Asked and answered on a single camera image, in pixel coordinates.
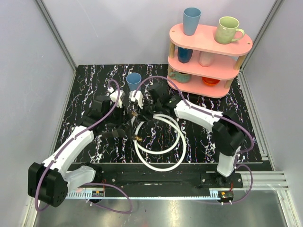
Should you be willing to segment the black spray gun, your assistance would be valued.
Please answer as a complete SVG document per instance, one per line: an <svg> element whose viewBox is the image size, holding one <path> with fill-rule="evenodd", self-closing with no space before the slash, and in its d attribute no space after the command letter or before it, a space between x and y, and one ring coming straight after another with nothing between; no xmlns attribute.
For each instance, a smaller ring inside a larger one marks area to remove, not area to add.
<svg viewBox="0 0 303 227"><path fill-rule="evenodd" d="M138 116L138 113L135 111L132 111L131 113L131 119L123 123L122 125L118 126L115 130L111 132L104 132L100 136L103 138L123 138L127 137L130 140L137 140L141 142L143 139L142 137L139 137L134 132L134 121L136 117Z"/></svg>

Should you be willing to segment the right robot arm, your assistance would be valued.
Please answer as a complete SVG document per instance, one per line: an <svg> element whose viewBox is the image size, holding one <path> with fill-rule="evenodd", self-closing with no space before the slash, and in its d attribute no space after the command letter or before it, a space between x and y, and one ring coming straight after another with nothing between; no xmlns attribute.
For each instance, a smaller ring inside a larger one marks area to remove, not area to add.
<svg viewBox="0 0 303 227"><path fill-rule="evenodd" d="M162 113L190 121L209 130L219 152L215 182L222 188L228 186L232 182L231 174L235 169L236 154L245 139L244 131L232 123L230 116L185 101L180 95L171 96L155 89L152 89L150 94L150 101L141 101L139 104L140 117L149 120Z"/></svg>

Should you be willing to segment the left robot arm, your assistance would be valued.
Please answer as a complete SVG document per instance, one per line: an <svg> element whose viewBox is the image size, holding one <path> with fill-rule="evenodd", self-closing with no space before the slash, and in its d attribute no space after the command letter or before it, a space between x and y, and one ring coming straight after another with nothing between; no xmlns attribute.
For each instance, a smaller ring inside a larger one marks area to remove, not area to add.
<svg viewBox="0 0 303 227"><path fill-rule="evenodd" d="M125 113L123 92L98 96L83 115L68 139L42 163L34 162L28 169L28 195L39 202L58 207L68 193L83 185L98 187L103 183L102 168L90 162L69 171L75 158L94 139L132 137L131 120Z"/></svg>

